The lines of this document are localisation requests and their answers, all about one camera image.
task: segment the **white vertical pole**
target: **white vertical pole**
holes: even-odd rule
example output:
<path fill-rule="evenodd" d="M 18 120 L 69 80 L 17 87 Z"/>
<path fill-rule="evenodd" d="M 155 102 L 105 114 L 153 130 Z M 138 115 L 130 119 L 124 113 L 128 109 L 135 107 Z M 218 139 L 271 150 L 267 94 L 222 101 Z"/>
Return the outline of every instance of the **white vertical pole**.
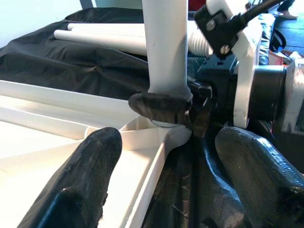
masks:
<path fill-rule="evenodd" d="M 187 86 L 188 0 L 142 0 L 151 93 L 191 99 Z"/>

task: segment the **black cable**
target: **black cable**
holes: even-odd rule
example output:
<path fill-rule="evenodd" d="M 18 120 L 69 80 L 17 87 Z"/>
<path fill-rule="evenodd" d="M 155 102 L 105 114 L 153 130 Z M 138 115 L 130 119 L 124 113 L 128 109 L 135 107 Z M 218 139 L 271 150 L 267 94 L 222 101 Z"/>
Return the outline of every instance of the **black cable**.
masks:
<path fill-rule="evenodd" d="M 258 4 L 254 8 L 248 10 L 246 13 L 244 13 L 241 17 L 242 20 L 246 21 L 248 23 L 253 18 L 258 16 L 259 14 L 265 12 L 266 10 L 270 9 L 271 7 L 275 6 L 276 4 L 282 2 L 284 0 L 265 0 L 261 4 Z"/>

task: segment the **black tarp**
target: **black tarp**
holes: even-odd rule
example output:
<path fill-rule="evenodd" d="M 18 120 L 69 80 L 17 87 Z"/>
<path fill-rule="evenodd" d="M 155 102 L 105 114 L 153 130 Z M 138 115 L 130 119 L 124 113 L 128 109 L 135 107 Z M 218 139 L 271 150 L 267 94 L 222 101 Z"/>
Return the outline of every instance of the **black tarp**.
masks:
<path fill-rule="evenodd" d="M 11 41 L 0 49 L 0 80 L 128 99 L 149 88 L 145 57 L 95 45 L 56 40 L 56 29 L 70 22 L 143 23 L 136 9 L 93 8 Z M 203 59 L 188 57 L 195 76 Z M 144 228 L 250 228 L 243 206 L 215 150 L 222 124 L 212 123 L 206 137 L 192 137 L 168 155 Z M 271 137 L 260 123 L 251 129 Z"/>

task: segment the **white plastic tray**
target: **white plastic tray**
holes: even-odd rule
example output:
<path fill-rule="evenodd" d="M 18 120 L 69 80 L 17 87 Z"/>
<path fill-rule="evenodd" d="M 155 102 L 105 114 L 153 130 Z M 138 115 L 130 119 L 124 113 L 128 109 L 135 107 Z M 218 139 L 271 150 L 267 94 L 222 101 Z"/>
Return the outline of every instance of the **white plastic tray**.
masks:
<path fill-rule="evenodd" d="M 99 227 L 139 228 L 169 151 L 190 136 L 137 117 L 127 101 L 0 81 L 0 227 L 15 228 L 52 174 L 92 131 L 120 129 Z"/>

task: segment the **metal screw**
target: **metal screw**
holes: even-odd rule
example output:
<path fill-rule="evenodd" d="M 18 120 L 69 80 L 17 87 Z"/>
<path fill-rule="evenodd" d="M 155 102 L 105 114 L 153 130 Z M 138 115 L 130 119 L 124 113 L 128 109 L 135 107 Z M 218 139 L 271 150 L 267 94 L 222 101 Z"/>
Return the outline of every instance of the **metal screw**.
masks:
<path fill-rule="evenodd" d="M 210 20 L 206 25 L 206 29 L 207 31 L 212 31 L 214 28 L 215 28 L 215 21 Z"/>
<path fill-rule="evenodd" d="M 222 46 L 222 48 L 220 49 L 220 53 L 221 53 L 222 55 L 227 54 L 229 51 L 230 51 L 230 47 L 229 47 L 228 45 L 224 45 L 224 46 Z"/>

